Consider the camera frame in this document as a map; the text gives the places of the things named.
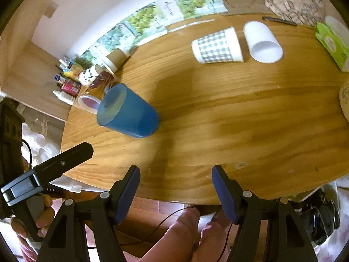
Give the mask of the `person's left hand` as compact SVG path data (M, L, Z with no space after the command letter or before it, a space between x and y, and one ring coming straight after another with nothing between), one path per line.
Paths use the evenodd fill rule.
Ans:
M37 235L39 237L44 238L47 234L47 231L53 221L55 212L51 207L53 204L53 200L49 195L41 196L44 203L44 210L40 214L40 216L36 219L36 226L38 228ZM11 218L10 226L13 231L16 233L20 243L26 247L28 247L27 239L27 231L24 227L24 224L17 218Z

